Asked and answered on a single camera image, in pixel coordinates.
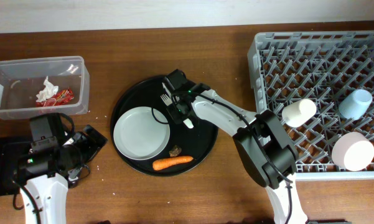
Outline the orange carrot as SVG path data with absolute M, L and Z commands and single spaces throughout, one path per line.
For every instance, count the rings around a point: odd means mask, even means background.
M 156 171 L 163 170 L 175 165 L 191 162 L 193 159 L 194 158 L 192 156 L 177 156 L 166 159 L 158 159 L 152 163 L 152 168 Z

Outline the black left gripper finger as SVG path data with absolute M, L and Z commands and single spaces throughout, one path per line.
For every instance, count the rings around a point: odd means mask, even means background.
M 88 155 L 97 155 L 108 142 L 107 138 L 89 124 L 84 127 L 83 132 L 86 134 L 88 139 Z
M 82 177 L 82 170 L 86 169 L 88 171 L 87 175 Z M 68 171 L 68 187 L 70 189 L 75 188 L 78 185 L 78 182 L 90 175 L 90 167 L 88 165 L 82 165 L 81 167 L 72 169 Z

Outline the white bowl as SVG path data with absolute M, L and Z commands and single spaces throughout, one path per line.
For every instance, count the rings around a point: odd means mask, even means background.
M 333 163 L 349 171 L 363 170 L 373 158 L 373 144 L 358 132 L 343 135 L 332 149 Z

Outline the light blue cup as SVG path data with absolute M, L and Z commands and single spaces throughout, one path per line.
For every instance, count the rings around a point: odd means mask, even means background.
M 339 113 L 345 119 L 360 119 L 372 103 L 372 94 L 364 89 L 354 90 L 339 105 Z

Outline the red snack wrapper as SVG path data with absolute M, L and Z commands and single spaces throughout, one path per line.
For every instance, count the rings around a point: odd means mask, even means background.
M 48 107 L 48 106 L 61 106 L 66 105 L 74 99 L 74 94 L 71 89 L 66 89 L 58 92 L 53 97 L 43 102 L 37 102 L 37 107 Z

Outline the brown food scrap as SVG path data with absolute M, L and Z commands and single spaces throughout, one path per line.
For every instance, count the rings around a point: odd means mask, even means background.
M 171 157 L 177 157 L 182 152 L 182 148 L 179 146 L 174 146 L 170 151 L 169 155 Z

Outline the white plastic fork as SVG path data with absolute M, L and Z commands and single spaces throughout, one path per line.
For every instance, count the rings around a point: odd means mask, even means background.
M 166 106 L 169 106 L 172 104 L 172 101 L 171 99 L 169 98 L 169 96 L 167 94 L 162 94 L 161 95 L 161 100 L 164 102 L 164 104 Z M 189 118 L 183 120 L 183 123 L 185 124 L 186 127 L 188 127 L 189 129 L 193 129 L 194 128 L 194 125 L 193 123 L 191 122 L 191 120 Z

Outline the white tissue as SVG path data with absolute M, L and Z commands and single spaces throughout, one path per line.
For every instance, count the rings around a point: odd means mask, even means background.
M 49 98 L 53 97 L 58 92 L 58 86 L 53 85 L 51 82 L 49 82 L 48 77 L 44 80 L 43 85 L 45 88 L 36 95 L 37 103 L 44 102 L 48 100 Z

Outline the white cup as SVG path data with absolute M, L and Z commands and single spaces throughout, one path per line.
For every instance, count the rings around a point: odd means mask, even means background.
M 311 119 L 316 111 L 316 104 L 312 100 L 302 99 L 285 107 L 281 115 L 288 126 L 297 128 Z

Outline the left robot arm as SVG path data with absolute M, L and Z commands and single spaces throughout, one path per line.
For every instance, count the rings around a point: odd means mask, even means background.
M 30 119 L 30 151 L 22 155 L 12 178 L 21 192 L 26 223 L 65 223 L 68 190 L 82 180 L 82 171 L 107 143 L 107 138 L 86 125 L 67 129 L 63 113 Z

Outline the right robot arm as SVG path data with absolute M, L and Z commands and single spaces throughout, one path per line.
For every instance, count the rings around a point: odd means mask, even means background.
M 298 151 L 281 121 L 270 110 L 244 110 L 203 83 L 188 80 L 181 70 L 163 78 L 167 110 L 178 124 L 185 119 L 212 123 L 233 138 L 248 175 L 265 188 L 275 223 L 307 223 L 296 188 Z

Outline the pale grey plate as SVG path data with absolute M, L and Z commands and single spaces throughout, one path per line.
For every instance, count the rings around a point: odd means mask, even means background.
M 167 118 L 147 106 L 135 107 L 115 122 L 113 141 L 128 159 L 148 160 L 164 150 L 171 135 Z

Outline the wooden chopstick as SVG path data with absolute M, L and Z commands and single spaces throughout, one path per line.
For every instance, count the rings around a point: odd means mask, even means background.
M 163 82 L 162 82 L 162 87 L 163 87 L 163 89 L 165 90 L 165 92 L 166 92 L 166 94 L 168 95 L 168 97 L 170 98 L 170 97 L 171 97 L 171 93 L 170 93 L 170 91 L 167 89 L 166 84 L 163 83 Z

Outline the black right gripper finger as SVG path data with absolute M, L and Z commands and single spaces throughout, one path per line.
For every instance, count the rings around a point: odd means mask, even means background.
M 175 106 L 167 106 L 166 110 L 175 124 L 182 124 L 187 119 L 186 115 Z
M 164 84 L 168 90 L 178 90 L 187 83 L 185 73 L 176 69 L 164 77 Z

